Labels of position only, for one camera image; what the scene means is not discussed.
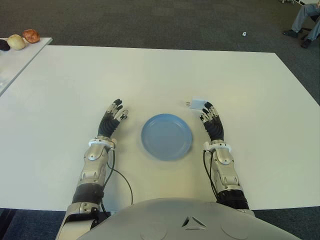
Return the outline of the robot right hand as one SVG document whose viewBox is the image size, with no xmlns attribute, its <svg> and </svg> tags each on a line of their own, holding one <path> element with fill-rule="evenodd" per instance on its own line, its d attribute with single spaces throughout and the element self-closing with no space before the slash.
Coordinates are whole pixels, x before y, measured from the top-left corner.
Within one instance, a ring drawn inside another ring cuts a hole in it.
<svg viewBox="0 0 320 240">
<path fill-rule="evenodd" d="M 220 116 L 216 108 L 210 103 L 206 102 L 200 115 L 205 130 L 207 131 L 211 141 L 224 141 L 224 128 Z"/>
</svg>

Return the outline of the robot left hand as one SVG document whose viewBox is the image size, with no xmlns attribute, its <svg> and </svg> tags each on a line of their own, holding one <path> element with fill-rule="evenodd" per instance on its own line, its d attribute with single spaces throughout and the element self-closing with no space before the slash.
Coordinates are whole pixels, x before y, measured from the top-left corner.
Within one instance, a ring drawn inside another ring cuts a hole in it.
<svg viewBox="0 0 320 240">
<path fill-rule="evenodd" d="M 123 101 L 118 98 L 107 108 L 100 121 L 97 137 L 111 138 L 120 122 L 128 117 L 129 111 L 123 109 L 122 102 Z"/>
</svg>

